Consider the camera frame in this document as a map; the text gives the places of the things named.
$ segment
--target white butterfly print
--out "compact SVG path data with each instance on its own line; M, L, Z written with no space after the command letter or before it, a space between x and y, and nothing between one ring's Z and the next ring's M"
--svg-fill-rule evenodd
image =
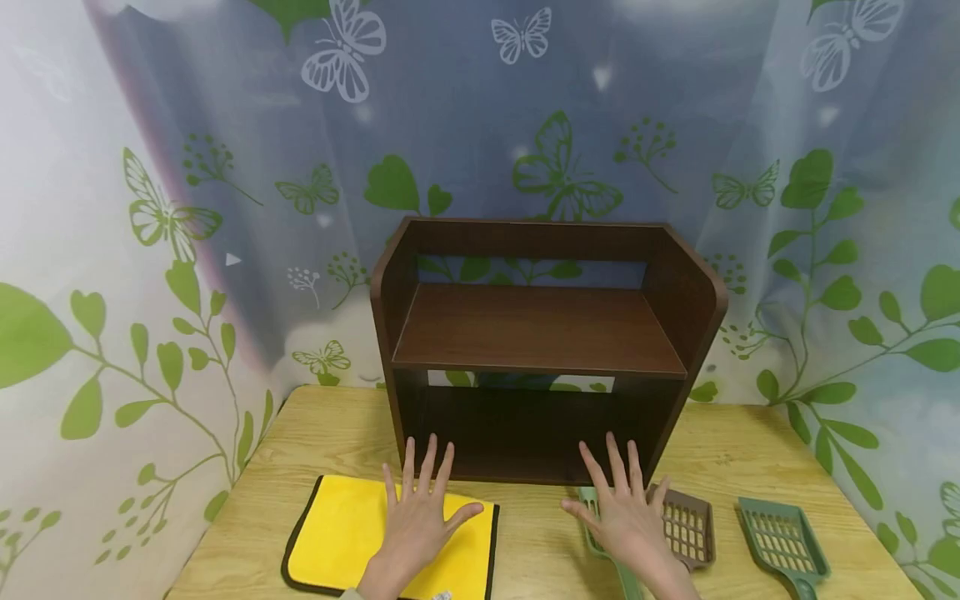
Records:
M800 72L812 77L813 91L834 89L847 77L853 50L860 40L882 41L893 33L903 15L903 0L856 0L850 26L828 23L839 33L816 37L800 58Z
M507 64L513 64L520 58L524 48L535 59L546 54L549 45L546 33L550 31L552 18L550 7L543 7L533 16L523 19L522 26L517 25L516 21L511 25L500 19L492 20L490 26L493 29L493 41L500 44L500 59Z
M334 84L340 97L350 103L363 102L370 95L370 84L360 65L363 55L375 57L387 47L387 30L380 17L360 10L360 0L330 0L330 14L337 33L330 30L333 39L317 43L334 44L313 55L303 64L300 76L303 82L330 91ZM327 29L330 23L324 19Z

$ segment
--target green litter scoop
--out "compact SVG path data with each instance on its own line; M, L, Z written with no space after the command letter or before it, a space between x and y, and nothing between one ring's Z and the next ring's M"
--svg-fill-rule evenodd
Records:
M597 490L595 488L584 487L578 488L577 492L580 494L580 501L586 504L587 508L589 508L594 515L600 516ZM583 530L584 535L587 537L587 548L590 549L590 552L595 556L610 559L613 562L613 566L616 567L616 574L620 576L620 586L623 587L623 597L627 600L643 600L643 592L640 590L640 584L636 581L636 577L630 572L630 569L618 563L611 555L607 554L603 546L593 538L593 535L586 525L583 526Z
M816 600L814 585L830 574L804 511L789 504L740 498L740 525L754 560L790 582L798 600Z

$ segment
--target curtain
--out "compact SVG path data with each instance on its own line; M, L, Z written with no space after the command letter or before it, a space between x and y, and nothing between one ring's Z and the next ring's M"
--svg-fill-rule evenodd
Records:
M952 0L0 14L0 600L161 597L294 386L382 386L370 275L406 215L670 223L731 295L691 400L782 413L921 594L960 591Z

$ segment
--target litter scoop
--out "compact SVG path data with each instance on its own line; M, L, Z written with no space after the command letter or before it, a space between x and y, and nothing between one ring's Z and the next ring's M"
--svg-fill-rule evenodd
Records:
M754 560L790 582L797 600L816 600L814 585L830 574L804 511L796 506L740 498L740 524Z

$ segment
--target right hand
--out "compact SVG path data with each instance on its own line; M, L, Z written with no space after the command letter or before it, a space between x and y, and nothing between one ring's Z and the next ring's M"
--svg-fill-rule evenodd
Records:
M660 481L648 503L636 443L627 442L629 481L616 439L610 432L607 451L613 472L612 489L587 445L580 442L580 454L597 491L600 516L571 498L564 498L561 507L583 521L611 557L628 567L660 600L699 599L686 567L673 556L663 535L661 517L669 477Z

